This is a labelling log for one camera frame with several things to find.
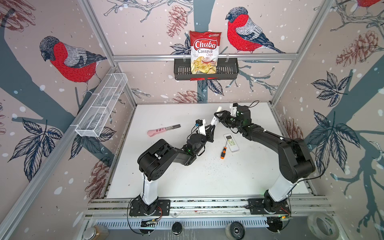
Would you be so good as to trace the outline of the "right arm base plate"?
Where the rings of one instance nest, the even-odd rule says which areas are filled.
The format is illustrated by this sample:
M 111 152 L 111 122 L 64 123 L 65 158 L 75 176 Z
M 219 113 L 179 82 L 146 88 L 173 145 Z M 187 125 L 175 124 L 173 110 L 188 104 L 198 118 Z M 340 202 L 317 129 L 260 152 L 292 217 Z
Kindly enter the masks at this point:
M 275 202 L 272 199 L 248 199 L 251 215 L 290 215 L 291 209 L 288 200 Z

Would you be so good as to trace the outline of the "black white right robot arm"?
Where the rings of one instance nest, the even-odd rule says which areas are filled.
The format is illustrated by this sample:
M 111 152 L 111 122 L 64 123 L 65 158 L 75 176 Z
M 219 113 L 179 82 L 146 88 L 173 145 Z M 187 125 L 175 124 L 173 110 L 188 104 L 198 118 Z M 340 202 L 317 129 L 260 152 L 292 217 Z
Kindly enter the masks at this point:
M 280 175 L 264 193 L 266 212 L 272 214 L 281 209 L 296 185 L 316 170 L 310 150 L 302 139 L 284 138 L 252 123 L 250 107 L 235 103 L 230 112 L 219 111 L 214 116 L 226 128 L 237 129 L 247 140 L 260 143 L 278 154 Z

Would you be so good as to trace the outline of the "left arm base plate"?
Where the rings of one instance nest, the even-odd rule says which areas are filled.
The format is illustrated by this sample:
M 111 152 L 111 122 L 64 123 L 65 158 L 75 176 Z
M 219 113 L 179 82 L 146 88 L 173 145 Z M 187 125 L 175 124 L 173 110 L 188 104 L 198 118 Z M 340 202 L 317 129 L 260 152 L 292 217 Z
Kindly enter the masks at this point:
M 147 205 L 142 199 L 133 199 L 129 206 L 130 217 L 144 216 L 168 216 L 170 214 L 170 200 L 155 200 L 152 204 Z

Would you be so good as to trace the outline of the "orange black screwdriver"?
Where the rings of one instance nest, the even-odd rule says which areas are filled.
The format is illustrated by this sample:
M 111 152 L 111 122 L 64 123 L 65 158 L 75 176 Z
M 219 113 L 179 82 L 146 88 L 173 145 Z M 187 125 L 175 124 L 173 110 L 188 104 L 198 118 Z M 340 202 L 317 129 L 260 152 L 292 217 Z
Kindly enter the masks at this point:
M 227 151 L 227 148 L 224 147 L 223 150 L 222 150 L 222 152 L 221 152 L 221 159 L 224 159 L 224 158 L 225 158 L 225 156 L 226 156 L 226 151 Z

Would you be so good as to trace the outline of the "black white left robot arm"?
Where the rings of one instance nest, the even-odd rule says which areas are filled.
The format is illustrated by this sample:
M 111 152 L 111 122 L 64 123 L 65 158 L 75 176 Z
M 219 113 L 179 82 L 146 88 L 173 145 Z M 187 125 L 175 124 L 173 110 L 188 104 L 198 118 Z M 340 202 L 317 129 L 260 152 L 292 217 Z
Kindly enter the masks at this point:
M 138 202 L 147 215 L 152 214 L 158 207 L 158 179 L 172 163 L 191 165 L 205 152 L 206 143 L 214 141 L 215 128 L 215 125 L 208 125 L 203 127 L 204 134 L 200 131 L 190 134 L 181 149 L 160 139 L 139 156 L 138 164 L 144 176 L 144 186 Z

